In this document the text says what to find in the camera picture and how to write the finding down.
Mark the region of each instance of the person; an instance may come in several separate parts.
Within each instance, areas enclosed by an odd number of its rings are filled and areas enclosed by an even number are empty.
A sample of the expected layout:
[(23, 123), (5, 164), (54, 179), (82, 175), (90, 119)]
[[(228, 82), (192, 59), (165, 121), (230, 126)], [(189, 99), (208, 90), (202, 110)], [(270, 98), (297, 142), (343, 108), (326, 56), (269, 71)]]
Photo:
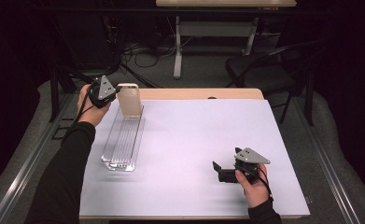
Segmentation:
[[(26, 224), (79, 223), (80, 193), (95, 138), (95, 127), (110, 107), (109, 103), (97, 108), (90, 100), (86, 101), (89, 87), (90, 85), (85, 85), (81, 89), (77, 101), (77, 122), (66, 132), (60, 149), (39, 180), (24, 222)], [(260, 177), (266, 178), (266, 167), (261, 164), (260, 169), (263, 171)], [(263, 183), (258, 181), (250, 184), (240, 171), (236, 171), (235, 175), (244, 189), (251, 222), (281, 223)]]

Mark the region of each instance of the black metal bar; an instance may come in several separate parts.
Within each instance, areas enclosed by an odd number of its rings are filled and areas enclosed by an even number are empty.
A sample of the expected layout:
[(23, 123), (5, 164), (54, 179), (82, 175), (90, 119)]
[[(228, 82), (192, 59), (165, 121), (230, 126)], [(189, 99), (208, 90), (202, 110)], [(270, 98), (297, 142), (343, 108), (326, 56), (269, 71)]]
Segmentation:
[(154, 8), (86, 8), (86, 7), (31, 7), (31, 10), (39, 13), (86, 13), (86, 14), (118, 14), (122, 16), (155, 15), (155, 16), (249, 16), (262, 18), (310, 18), (325, 19), (332, 15), (330, 11), (295, 10), (294, 8), (282, 8), (280, 10), (255, 9), (252, 7), (154, 7)]

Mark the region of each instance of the phone case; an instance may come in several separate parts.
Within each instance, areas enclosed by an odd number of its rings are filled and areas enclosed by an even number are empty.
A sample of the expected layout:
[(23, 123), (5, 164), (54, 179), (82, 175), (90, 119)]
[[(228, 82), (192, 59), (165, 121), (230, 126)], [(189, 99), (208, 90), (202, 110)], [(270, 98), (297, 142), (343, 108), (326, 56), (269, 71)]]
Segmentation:
[(121, 87), (117, 96), (123, 117), (126, 119), (140, 118), (142, 106), (138, 85), (134, 83), (120, 83), (118, 86)]

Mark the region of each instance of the desk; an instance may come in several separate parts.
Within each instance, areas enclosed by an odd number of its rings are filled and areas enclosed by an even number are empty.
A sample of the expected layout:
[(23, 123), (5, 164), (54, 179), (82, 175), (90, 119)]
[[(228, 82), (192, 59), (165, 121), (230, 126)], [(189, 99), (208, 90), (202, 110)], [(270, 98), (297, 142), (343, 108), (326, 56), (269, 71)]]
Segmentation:
[[(295, 7), (295, 0), (156, 0), (158, 7)], [(258, 18), (250, 22), (210, 22), (210, 21), (181, 21), (176, 16), (175, 38), (176, 54), (174, 78), (181, 77), (182, 69), (182, 35), (200, 36), (247, 36), (248, 40), (243, 54), (247, 55), (252, 49)]]
[[(219, 99), (202, 100), (211, 96)], [(216, 161), (232, 168), (235, 147), (252, 147), (272, 162), (267, 167), (274, 209), (282, 217), (310, 214), (272, 110), (259, 90), (142, 89), (141, 98), (146, 123), (136, 168), (131, 173), (108, 171), (101, 162), (118, 109), (114, 102), (97, 126), (81, 218), (247, 218), (241, 186), (219, 183), (212, 167)]]

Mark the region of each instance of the forearm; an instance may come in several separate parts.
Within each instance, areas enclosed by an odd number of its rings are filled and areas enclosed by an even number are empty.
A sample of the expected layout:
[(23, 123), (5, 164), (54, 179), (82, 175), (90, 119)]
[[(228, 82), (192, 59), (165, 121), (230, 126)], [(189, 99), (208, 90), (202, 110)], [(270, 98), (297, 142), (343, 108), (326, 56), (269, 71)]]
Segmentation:
[(270, 199), (254, 208), (248, 208), (248, 214), (253, 224), (282, 223), (281, 217), (274, 211), (273, 202)]
[(26, 223), (78, 223), (84, 171), (95, 128), (80, 122), (71, 127), (42, 175)]

